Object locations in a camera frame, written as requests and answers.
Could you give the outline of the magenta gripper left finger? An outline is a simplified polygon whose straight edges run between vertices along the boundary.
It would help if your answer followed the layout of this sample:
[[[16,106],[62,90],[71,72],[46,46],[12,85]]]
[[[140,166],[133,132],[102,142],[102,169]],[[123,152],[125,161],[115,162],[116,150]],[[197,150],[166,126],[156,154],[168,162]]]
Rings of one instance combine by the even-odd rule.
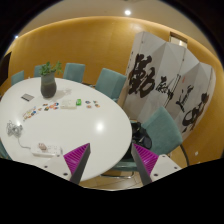
[[[80,183],[90,153],[90,144],[87,143],[64,155],[66,164],[71,172],[70,181],[72,183]]]

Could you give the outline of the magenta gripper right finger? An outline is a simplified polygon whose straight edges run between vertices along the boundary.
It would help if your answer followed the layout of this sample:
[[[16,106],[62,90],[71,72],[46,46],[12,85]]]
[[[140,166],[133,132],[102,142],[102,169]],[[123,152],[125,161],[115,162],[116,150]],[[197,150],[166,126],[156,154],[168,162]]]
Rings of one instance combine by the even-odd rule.
[[[143,185],[150,184],[152,182],[150,174],[159,156],[137,144],[132,144],[131,154],[136,163],[142,184]]]

